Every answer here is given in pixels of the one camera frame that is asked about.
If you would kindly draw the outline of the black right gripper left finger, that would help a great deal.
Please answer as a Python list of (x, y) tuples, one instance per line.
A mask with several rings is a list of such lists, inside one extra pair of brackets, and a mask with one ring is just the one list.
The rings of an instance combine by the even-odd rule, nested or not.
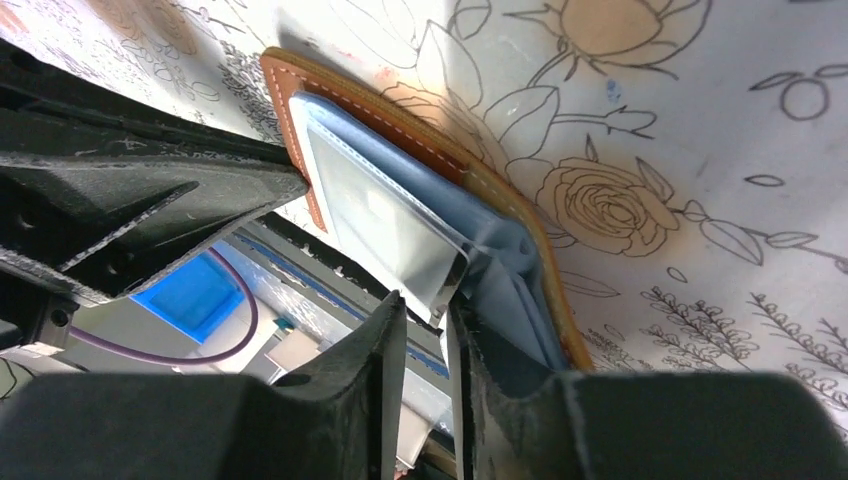
[(49, 374), (1, 412), (5, 479), (390, 479), (406, 305), (273, 384), (249, 375)]

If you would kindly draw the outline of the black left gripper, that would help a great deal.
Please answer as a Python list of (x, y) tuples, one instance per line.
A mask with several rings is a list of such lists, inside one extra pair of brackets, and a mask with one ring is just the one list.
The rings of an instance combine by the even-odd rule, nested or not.
[(306, 192), (281, 147), (168, 115), (1, 46), (1, 346), (50, 355)]

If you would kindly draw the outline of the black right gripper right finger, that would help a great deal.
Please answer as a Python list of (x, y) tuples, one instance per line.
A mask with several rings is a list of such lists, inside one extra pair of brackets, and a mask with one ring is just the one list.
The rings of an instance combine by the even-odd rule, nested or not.
[(555, 372), (448, 315), (462, 479), (843, 479), (847, 449), (798, 382), (769, 373)]

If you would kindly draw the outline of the brown leather card holder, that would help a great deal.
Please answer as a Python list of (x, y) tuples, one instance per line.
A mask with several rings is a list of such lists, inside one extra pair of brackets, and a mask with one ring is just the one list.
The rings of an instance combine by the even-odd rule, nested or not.
[(302, 175), (308, 173), (307, 156), (298, 143), (289, 101), (298, 92), (308, 92), (338, 106), (399, 150), (399, 159), (386, 161), (382, 171), (402, 181), (415, 199), (442, 218), (481, 205), (525, 227), (541, 259), (542, 289), (561, 349), (575, 368), (593, 370), (566, 299), (553, 243), (540, 215), (519, 192), (456, 141), (332, 68), (279, 47), (267, 48), (259, 64), (285, 147)]

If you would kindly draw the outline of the black VIP credit card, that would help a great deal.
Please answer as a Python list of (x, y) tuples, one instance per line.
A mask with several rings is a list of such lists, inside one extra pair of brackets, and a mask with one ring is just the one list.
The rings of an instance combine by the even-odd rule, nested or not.
[(337, 135), (314, 122), (299, 131), (325, 221), (342, 251), (400, 291), (417, 317), (438, 324), (467, 255), (423, 204)]

